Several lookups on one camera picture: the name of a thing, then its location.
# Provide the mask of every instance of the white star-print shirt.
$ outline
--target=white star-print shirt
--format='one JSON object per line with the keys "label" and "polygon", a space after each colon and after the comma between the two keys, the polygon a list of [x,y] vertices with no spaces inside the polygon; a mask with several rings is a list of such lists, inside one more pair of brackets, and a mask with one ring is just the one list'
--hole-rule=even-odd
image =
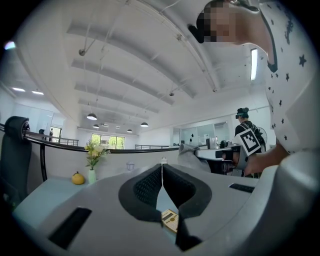
{"label": "white star-print shirt", "polygon": [[260,4],[276,52],[275,65],[266,69],[266,96],[270,126],[292,154],[319,148],[319,58],[297,19],[277,1]]}

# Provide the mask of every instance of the backpack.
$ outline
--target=backpack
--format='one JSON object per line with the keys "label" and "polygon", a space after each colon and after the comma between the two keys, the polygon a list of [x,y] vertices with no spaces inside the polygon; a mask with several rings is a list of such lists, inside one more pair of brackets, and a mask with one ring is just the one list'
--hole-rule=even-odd
{"label": "backpack", "polygon": [[251,129],[253,131],[254,135],[256,136],[256,139],[260,143],[260,145],[266,144],[264,138],[262,138],[262,136],[261,136],[262,133],[259,131],[259,129],[254,124],[252,124],[252,127],[250,127],[250,125],[248,125],[247,123],[242,122],[240,124],[240,126],[242,126],[245,130]]}

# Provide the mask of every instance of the office chair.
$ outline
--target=office chair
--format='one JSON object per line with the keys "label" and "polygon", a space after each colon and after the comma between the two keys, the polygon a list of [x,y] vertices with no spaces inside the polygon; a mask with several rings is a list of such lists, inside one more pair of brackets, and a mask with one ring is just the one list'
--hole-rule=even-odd
{"label": "office chair", "polygon": [[29,118],[12,116],[4,125],[1,148],[1,196],[11,206],[17,206],[27,193],[27,178],[32,144],[25,138]]}

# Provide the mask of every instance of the white table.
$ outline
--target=white table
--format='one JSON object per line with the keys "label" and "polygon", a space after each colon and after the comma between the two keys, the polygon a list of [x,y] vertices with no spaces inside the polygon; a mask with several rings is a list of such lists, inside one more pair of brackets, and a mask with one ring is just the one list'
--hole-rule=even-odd
{"label": "white table", "polygon": [[[34,229],[37,229],[55,207],[62,204],[86,186],[89,186],[87,182],[82,185],[75,185],[71,182],[71,178],[51,177],[37,187],[17,206],[13,212],[13,216],[26,222]],[[178,209],[171,201],[164,187],[161,188],[158,194],[156,209],[160,212],[170,209],[178,213]],[[165,227],[163,230],[174,243],[176,234],[167,230]]]}

